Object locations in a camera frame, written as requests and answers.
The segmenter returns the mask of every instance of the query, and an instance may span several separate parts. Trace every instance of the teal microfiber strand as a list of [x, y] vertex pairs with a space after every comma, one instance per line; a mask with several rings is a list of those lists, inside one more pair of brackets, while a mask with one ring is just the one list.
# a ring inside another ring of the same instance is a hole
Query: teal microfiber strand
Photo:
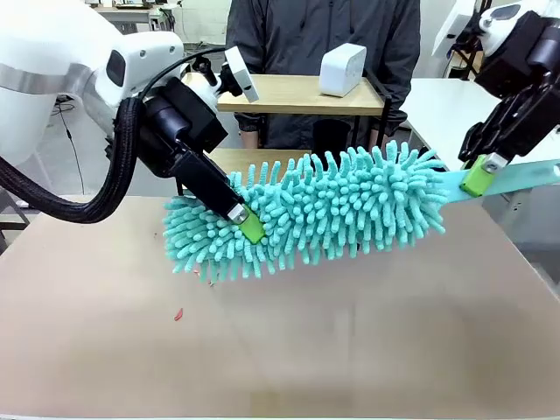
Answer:
[[176, 262], [174, 272], [191, 272], [200, 266], [201, 280], [231, 279], [239, 275], [261, 277], [293, 269], [296, 253], [303, 263], [369, 254], [372, 247], [390, 251], [394, 243], [414, 246], [433, 228], [445, 232], [441, 206], [447, 191], [432, 159], [434, 151], [418, 157], [406, 143], [399, 153], [396, 142], [387, 146], [384, 159], [379, 148], [363, 148], [340, 154], [337, 167], [326, 153], [327, 168], [315, 155], [291, 159], [278, 181], [280, 163], [263, 163], [260, 172], [252, 164], [248, 182], [240, 172], [229, 179], [264, 226], [266, 235], [256, 245], [229, 220], [206, 209], [192, 197], [175, 197], [165, 207], [167, 255]]

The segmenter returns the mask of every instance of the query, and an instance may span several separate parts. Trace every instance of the black jacket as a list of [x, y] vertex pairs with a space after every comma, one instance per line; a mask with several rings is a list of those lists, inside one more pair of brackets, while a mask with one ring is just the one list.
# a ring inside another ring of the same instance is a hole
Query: black jacket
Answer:
[[[346, 42], [367, 48], [367, 69], [392, 94], [388, 119], [392, 134], [406, 120], [399, 108], [420, 55], [420, 0], [232, 0], [227, 46], [240, 48], [251, 73], [317, 75], [323, 55]], [[312, 124], [319, 117], [236, 118], [244, 131], [259, 130], [266, 121], [264, 147], [307, 149], [312, 147]]]

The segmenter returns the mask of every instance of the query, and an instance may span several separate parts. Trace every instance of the red debris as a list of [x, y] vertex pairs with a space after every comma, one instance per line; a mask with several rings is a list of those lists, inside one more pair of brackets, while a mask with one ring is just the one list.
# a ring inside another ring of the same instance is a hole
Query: red debris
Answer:
[[179, 309], [177, 312], [177, 315], [175, 315], [175, 320], [179, 321], [181, 318], [183, 318], [183, 308]]

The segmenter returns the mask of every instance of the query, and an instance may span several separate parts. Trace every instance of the teal handle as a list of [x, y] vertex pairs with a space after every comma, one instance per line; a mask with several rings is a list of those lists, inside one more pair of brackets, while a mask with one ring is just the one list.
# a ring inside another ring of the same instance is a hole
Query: teal handle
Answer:
[[[468, 171], [456, 171], [440, 175], [444, 181], [440, 187], [450, 192], [448, 196], [450, 203], [476, 198], [459, 188], [467, 173]], [[509, 164], [498, 173], [483, 196], [512, 193], [556, 182], [560, 182], [560, 159], [528, 164]]]

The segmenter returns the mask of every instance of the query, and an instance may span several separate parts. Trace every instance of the person's hand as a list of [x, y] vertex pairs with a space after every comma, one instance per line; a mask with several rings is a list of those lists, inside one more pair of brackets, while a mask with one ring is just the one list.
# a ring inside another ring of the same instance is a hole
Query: person's hand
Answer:
[[241, 141], [245, 149], [258, 149], [259, 132], [258, 131], [242, 131]]
[[[371, 135], [369, 137], [369, 151], [371, 151], [377, 145], [377, 137], [379, 136], [379, 131], [376, 129], [371, 130]], [[389, 142], [389, 136], [383, 136], [383, 143], [381, 144], [381, 150], [385, 150], [385, 146]]]

